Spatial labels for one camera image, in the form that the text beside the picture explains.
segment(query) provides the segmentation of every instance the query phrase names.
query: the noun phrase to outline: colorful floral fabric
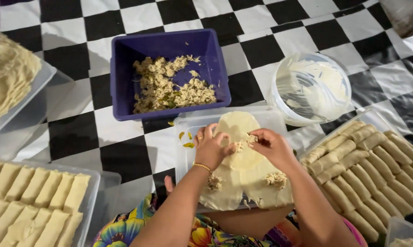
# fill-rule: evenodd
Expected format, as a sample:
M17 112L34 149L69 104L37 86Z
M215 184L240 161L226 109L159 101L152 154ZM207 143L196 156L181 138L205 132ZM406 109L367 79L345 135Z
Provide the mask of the colorful floral fabric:
M155 194L149 194L141 203L127 214L117 215L98 234L94 247L128 247L141 228L158 210ZM191 230L189 247L297 247L301 245L299 226L295 221L296 212L291 212L286 220L272 228L262 240L248 236L224 233L220 226L200 214L196 214ZM355 235L361 246L367 246L361 234L345 220L347 227Z

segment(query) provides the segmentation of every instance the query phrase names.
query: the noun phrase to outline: checkered tablecloth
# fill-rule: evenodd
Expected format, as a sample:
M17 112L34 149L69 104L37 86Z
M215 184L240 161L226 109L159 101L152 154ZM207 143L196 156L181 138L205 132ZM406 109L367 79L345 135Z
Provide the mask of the checkered tablecloth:
M285 56L320 52L346 71L352 105L331 123L287 126L293 148L303 151L369 107L413 143L413 37L396 35L377 0L17 1L0 1L0 31L72 77L75 88L16 160L118 172L127 209L161 191L165 175L174 177L175 133L172 118L113 118L109 61L116 36L215 29L230 106L263 102Z

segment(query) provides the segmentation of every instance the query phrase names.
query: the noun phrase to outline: gold bracelet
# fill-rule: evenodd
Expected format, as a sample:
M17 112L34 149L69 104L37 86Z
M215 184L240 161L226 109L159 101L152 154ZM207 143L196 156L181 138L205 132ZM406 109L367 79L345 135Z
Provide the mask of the gold bracelet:
M193 166L200 166L200 167L203 167L203 168L205 168L205 169L207 169L207 170L209 171L209 174L212 174L212 173L213 173L209 167L204 166L204 165L202 165L202 164L199 164L199 163L194 163L194 164L193 164Z

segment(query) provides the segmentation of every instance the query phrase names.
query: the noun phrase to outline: finger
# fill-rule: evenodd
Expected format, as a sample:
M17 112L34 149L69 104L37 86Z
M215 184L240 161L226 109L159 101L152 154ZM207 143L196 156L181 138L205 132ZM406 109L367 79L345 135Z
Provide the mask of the finger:
M225 154L225 156L228 156L236 152L236 147L233 143L231 143L228 146L223 147L222 151L223 151L223 154Z
M256 135L260 139L265 139L266 141L273 141L275 139L275 133L274 131L266 128L261 128L255 131L249 132L249 134Z
M257 151L259 154L263 156L266 156L271 150L270 148L263 146L262 144L258 142L249 143L248 147L252 148L253 150Z
M197 135L195 135L195 136L193 137L193 140L194 140L194 147L199 146L199 139L197 139Z
M165 185L165 189L167 190L167 195L169 195L170 193L173 192L174 183L173 183L173 181L171 181L171 177L170 177L170 176L165 176L165 178L164 178L164 185Z
M204 132L205 132L205 127L202 127L197 131L197 139L198 140L201 140L204 137Z
M219 132L217 135L214 137L215 140L218 141L218 143L221 143L223 138L228 138L229 139L229 134L224 133L224 132Z
M204 138L212 138L213 137L213 128L215 128L217 126L217 123L212 123L209 124L205 127L205 131L204 131Z

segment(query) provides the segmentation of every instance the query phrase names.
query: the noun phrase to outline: person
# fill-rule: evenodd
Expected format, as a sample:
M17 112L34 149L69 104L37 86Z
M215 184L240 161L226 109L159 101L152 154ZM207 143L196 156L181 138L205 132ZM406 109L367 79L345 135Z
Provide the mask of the person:
M202 166L193 166L176 187L172 185L171 178L166 177L165 185L169 195L162 205L159 205L155 195L149 194L131 212L117 215L107 224L97 235L94 247L334 247L340 246L340 243L344 247L367 245L356 228L334 211L316 183L297 161L286 138L264 128L249 133L257 136L258 142L249 143L248 146L264 155L290 179L295 206L292 217L286 216L288 220L274 226L272 231L260 239L226 233L209 217L196 214L199 196L207 183L210 170L214 171L226 156L233 153L231 144L226 147L220 145L224 138L229 138L228 134L220 132L213 137L216 125L210 124L199 129L194 137L195 163ZM232 218L233 222L237 222L238 228L253 225L242 224L239 217L234 214Z

